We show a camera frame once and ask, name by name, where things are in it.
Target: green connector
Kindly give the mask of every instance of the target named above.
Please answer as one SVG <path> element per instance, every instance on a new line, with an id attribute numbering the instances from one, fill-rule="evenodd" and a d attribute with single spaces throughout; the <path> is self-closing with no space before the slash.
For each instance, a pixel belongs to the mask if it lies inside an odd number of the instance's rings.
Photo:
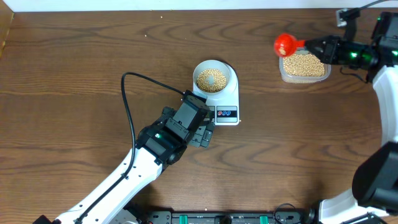
<path id="1" fill-rule="evenodd" d="M 268 216 L 266 215 L 260 216 L 260 224 L 268 224 Z"/>
<path id="2" fill-rule="evenodd" d="M 180 215 L 180 224 L 188 224 L 188 216 Z"/>

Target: wooden edge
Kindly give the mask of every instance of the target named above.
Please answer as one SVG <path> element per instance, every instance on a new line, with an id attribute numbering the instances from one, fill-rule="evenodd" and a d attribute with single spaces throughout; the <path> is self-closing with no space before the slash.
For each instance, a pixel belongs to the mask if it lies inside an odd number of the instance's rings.
<path id="1" fill-rule="evenodd" d="M 4 47 L 6 46 L 6 39 L 10 32 L 10 26 L 14 12 L 8 8 L 4 1 L 0 0 L 0 58 Z"/>

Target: white wall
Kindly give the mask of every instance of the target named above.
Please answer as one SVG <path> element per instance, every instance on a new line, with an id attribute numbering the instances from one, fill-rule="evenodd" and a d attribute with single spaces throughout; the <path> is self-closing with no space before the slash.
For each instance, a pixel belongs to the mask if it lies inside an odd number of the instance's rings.
<path id="1" fill-rule="evenodd" d="M 374 0 L 3 0 L 14 12 L 359 7 Z M 397 1 L 377 7 L 398 7 Z"/>

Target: white kitchen scale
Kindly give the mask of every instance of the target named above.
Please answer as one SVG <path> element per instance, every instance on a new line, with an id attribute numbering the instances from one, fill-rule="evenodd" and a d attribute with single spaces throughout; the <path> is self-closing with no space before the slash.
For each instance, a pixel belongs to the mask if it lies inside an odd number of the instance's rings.
<path id="1" fill-rule="evenodd" d="M 218 69 L 226 77 L 226 86 L 219 92 L 208 93 L 199 89 L 197 78 L 209 68 Z M 236 72 L 226 63 L 217 60 L 207 60 L 200 63 L 193 72 L 193 93 L 206 98 L 206 104 L 215 112 L 212 122 L 216 125 L 238 125 L 239 120 L 239 82 Z"/>

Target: red spoon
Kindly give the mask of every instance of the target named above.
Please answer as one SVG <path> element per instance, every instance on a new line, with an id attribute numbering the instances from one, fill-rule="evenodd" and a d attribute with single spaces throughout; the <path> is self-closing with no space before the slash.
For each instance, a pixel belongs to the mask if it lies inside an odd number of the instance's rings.
<path id="1" fill-rule="evenodd" d="M 304 47 L 305 40 L 297 40 L 290 34 L 281 34 L 275 40 L 274 50 L 280 57 L 288 57 L 296 52 L 298 47 Z"/>

